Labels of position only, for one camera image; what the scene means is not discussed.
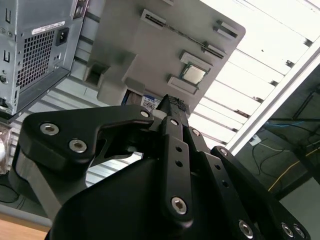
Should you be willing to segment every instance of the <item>gray plastic panel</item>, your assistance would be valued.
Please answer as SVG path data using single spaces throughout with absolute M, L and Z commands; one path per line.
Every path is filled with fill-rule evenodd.
M 161 21 L 165 26 L 155 27 L 142 20 L 145 10 L 165 20 Z M 214 27 L 220 27 L 219 21 L 236 30 L 236 38 L 229 39 L 214 31 Z M 173 5 L 163 0 L 106 0 L 89 62 L 97 61 L 112 68 L 122 65 L 126 55 L 137 54 L 127 77 L 144 84 L 146 91 L 155 96 L 176 96 L 193 110 L 244 34 L 242 26 L 199 0 L 175 0 Z M 220 50 L 225 56 L 221 59 L 206 54 L 186 36 Z M 197 85 L 194 95 L 168 85 L 170 76 L 179 78 L 186 67 L 180 61 L 184 52 L 213 66 Z

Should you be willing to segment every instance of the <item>metal bolt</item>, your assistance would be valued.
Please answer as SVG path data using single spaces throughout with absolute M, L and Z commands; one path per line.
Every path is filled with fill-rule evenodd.
M 87 150 L 87 144 L 82 140 L 74 139 L 69 142 L 69 148 L 72 151 L 81 154 Z
M 254 232 L 252 231 L 251 227 L 243 220 L 239 221 L 239 228 L 243 235 L 246 236 L 247 239 L 254 238 Z
M 180 197 L 173 197 L 171 199 L 171 205 L 178 214 L 185 215 L 187 213 L 187 205 Z
M 295 231 L 304 239 L 306 237 L 306 235 L 304 234 L 304 232 L 297 226 L 297 225 L 294 225 L 293 226 Z
M 228 155 L 227 151 L 226 151 L 226 150 L 224 150 L 223 148 L 220 148 L 220 151 L 223 153 L 223 155 L 225 155 L 225 156 L 227 156 L 227 155 Z
M 144 116 L 145 118 L 148 118 L 150 115 L 149 113 L 147 113 L 146 111 L 141 111 L 140 112 L 142 116 Z
M 174 119 L 171 119 L 171 123 L 172 123 L 173 125 L 176 125 L 176 126 L 179 125 L 179 123 L 178 123 L 176 120 L 174 120 Z
M 200 136 L 200 132 L 198 130 L 195 130 L 195 129 L 192 129 L 192 132 L 197 135 L 197 136 Z
M 294 233 L 291 231 L 291 229 L 285 223 L 282 223 L 281 226 L 282 226 L 282 229 L 285 232 L 285 234 L 287 234 L 290 238 L 294 237 Z
M 40 126 L 40 130 L 43 134 L 54 136 L 57 133 L 59 133 L 59 128 L 57 125 L 54 125 L 53 123 L 44 123 Z

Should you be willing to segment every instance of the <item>metal frame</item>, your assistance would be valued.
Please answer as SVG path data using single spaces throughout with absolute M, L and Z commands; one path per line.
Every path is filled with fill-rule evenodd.
M 54 219 L 48 240 L 105 234 L 110 239 L 310 240 L 227 149 L 218 146 L 209 153 L 199 131 L 189 127 L 183 102 L 165 96 L 158 110 L 166 117 L 154 119 L 145 108 L 128 105 L 25 119 L 9 179 L 14 188 L 23 186 L 27 197 L 35 194 Z M 48 134 L 39 127 L 48 122 L 61 131 Z M 79 131 L 84 123 L 86 131 Z M 84 175 L 92 162 L 133 151 L 144 153 L 143 159 L 86 188 Z
M 6 104 L 0 106 L 0 115 L 4 121 L 10 122 L 15 119 L 15 115 L 20 114 L 26 105 L 33 102 L 34 99 L 38 99 L 40 95 L 43 95 L 54 82 L 59 82 L 62 78 L 59 68 L 68 71 L 64 73 L 64 77 L 70 72 L 83 25 L 83 18 L 76 20 L 72 20 L 71 18 L 71 13 L 75 12 L 75 6 L 72 7 L 73 3 L 74 0 L 61 0 L 60 3 L 56 1 L 33 1 L 32 4 L 24 3 L 24 1 L 20 0 L 5 0 L 1 3 L 1 11 L 10 16 L 10 20 L 6 19 L 5 16 L 0 20 L 0 43 L 1 49 L 4 51 L 1 52 L 3 59 L 1 59 L 0 69 L 2 81 L 0 82 L 0 97 Z M 85 4 L 82 13 L 84 15 L 87 10 L 88 0 L 81 1 L 81 4 Z M 28 8 L 34 6 L 37 7 L 37 14 L 33 15 L 32 11 L 29 11 Z M 60 8 L 70 9 L 70 13 L 61 11 Z M 69 28 L 67 42 L 62 45 L 56 45 L 55 42 L 59 30 L 64 28 Z M 46 72 L 41 76 L 36 74 L 42 68 L 40 68 L 40 64 L 36 64 L 37 59 L 34 57 L 33 68 L 30 68 L 27 76 L 34 75 L 37 78 L 29 78 L 32 82 L 23 80 L 27 82 L 27 86 L 21 88 L 21 84 L 18 84 L 19 73 L 21 72 L 22 75 L 25 68 L 24 61 L 27 61 L 28 58 L 27 54 L 31 54 L 32 52 L 34 54 L 43 54 L 45 51 L 49 51 L 44 46 L 42 51 L 36 52 L 35 49 L 32 51 L 31 44 L 37 44 L 38 47 L 36 49 L 40 49 L 41 39 L 37 40 L 37 37 L 50 31 L 53 32 L 53 40 Z M 35 39 L 33 42 L 26 43 L 25 41 L 30 38 Z M 44 59 L 44 55 L 38 55 L 37 58 L 40 61 Z M 41 82 L 47 88 L 45 89 L 38 82 Z

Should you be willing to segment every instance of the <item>screw hole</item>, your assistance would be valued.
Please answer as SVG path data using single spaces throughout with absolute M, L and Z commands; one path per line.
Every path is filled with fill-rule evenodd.
M 175 161 L 175 164 L 179 167 L 182 168 L 184 165 L 180 161 Z
M 55 131 L 55 129 L 52 126 L 45 126 L 45 130 L 51 133 Z
M 229 187 L 229 184 L 226 181 L 222 181 L 222 185 L 225 186 L 226 188 Z
M 3 84 L 8 84 L 7 78 L 5 76 L 0 76 L 0 82 Z
M 82 146 L 81 143 L 76 142 L 76 143 L 74 144 L 74 147 L 77 148 L 77 149 L 81 149 L 83 146 Z

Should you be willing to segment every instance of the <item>sticker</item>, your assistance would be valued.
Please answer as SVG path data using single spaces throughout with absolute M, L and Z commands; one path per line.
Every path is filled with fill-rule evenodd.
M 153 109 L 158 107 L 160 102 L 160 100 L 154 98 L 153 96 L 144 95 L 142 97 L 141 106 L 145 107 L 149 112 L 152 112 Z
M 36 28 L 35 30 L 33 30 L 31 32 L 31 34 L 35 35 L 35 34 L 43 33 L 43 32 L 49 31 L 51 29 L 56 29 L 58 27 L 61 27 L 61 26 L 65 25 L 65 24 L 66 24 L 66 21 L 61 21 L 61 22 L 58 22 L 58 23 L 55 23 L 55 24 L 51 24 L 51 25 L 48 25 L 48 26 L 39 27 L 39 28 Z

